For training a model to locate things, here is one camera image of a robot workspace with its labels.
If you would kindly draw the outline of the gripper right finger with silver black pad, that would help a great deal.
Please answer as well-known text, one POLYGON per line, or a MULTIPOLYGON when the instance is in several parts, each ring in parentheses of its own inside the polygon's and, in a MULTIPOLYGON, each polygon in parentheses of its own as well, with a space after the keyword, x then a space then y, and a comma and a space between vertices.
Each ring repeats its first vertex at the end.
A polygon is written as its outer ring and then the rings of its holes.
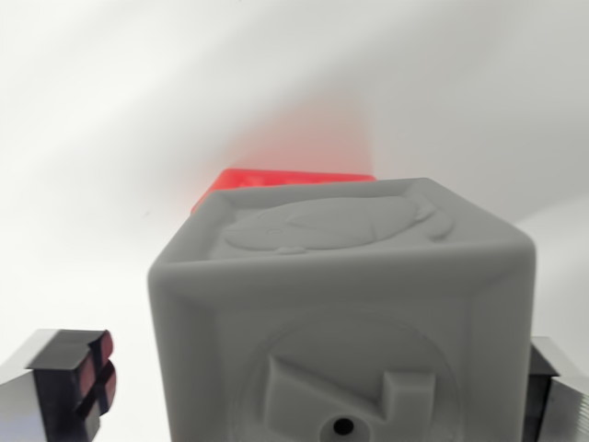
POLYGON ((522 439, 588 439, 588 376, 548 337, 531 341, 522 439))

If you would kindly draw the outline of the gripper left finger with silver black pad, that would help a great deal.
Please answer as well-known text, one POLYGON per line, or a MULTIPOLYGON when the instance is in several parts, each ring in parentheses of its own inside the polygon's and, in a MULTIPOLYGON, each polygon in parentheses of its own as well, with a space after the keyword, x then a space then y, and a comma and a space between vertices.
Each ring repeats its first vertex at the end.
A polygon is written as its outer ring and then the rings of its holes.
POLYGON ((91 441, 113 403, 109 331, 41 329, 1 365, 3 441, 91 441))

